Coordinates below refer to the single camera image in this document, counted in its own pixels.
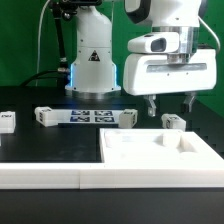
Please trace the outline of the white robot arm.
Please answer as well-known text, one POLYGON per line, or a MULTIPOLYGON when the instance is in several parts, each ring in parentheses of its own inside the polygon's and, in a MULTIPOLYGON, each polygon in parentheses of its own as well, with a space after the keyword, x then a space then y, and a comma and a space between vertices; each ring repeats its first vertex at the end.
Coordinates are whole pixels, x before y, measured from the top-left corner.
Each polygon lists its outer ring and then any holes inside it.
POLYGON ((78 3, 77 57, 66 87, 82 98, 125 90, 148 100, 148 114, 156 114, 158 94, 184 92, 189 111, 195 93, 216 85, 216 50, 198 43, 207 0, 124 0, 125 12, 135 24, 152 28, 128 42, 130 55, 123 84, 117 84, 112 62, 112 24, 93 3, 78 3))

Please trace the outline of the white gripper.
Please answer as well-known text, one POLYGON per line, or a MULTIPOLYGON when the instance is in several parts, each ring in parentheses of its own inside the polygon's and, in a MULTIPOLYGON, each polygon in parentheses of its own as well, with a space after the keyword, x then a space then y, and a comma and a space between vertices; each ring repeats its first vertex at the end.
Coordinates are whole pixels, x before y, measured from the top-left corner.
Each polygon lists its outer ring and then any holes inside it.
POLYGON ((197 94, 216 85, 216 53, 199 49, 186 64, 172 64, 166 55, 131 54, 124 67, 123 87, 131 95, 146 95, 148 115, 156 116, 156 94, 188 92, 183 111, 190 113, 197 94))

